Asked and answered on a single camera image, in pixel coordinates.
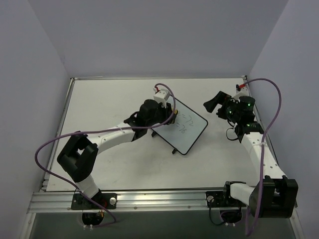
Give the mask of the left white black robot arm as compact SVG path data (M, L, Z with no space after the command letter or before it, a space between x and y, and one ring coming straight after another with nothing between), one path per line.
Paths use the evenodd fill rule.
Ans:
M145 100L137 112L108 132L71 136L59 153L57 162L84 194L83 204L94 209L101 202L101 190L91 175L98 154L141 138L152 126L173 124L177 114L178 110L170 103Z

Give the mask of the small black-framed whiteboard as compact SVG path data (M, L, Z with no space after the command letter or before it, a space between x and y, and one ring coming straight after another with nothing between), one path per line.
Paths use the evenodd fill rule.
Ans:
M177 116L170 125L162 125L152 129L152 137L159 136L172 148L172 154L186 155L208 126L208 121L185 105L175 100Z

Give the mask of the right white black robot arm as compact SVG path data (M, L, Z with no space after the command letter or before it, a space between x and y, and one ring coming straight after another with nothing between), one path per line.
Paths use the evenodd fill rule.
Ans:
M236 140L248 152L259 182L248 186L244 182L227 181L221 199L226 205L235 203L249 207L253 216L259 218L289 218L293 214L298 192L296 180L289 179L278 166L266 141L266 133L255 120L255 99L243 93L234 97L225 92L205 102L203 106L212 113L216 107L217 116L233 124Z

